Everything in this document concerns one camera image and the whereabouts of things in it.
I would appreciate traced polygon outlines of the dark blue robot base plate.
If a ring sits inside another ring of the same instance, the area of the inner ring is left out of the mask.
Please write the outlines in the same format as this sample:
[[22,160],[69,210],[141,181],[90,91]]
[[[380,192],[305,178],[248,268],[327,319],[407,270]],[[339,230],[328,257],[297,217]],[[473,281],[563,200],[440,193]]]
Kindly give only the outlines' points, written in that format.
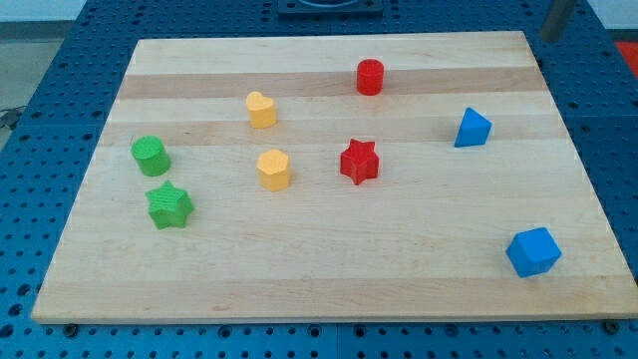
[[302,15],[378,15],[383,0],[275,0],[279,17]]

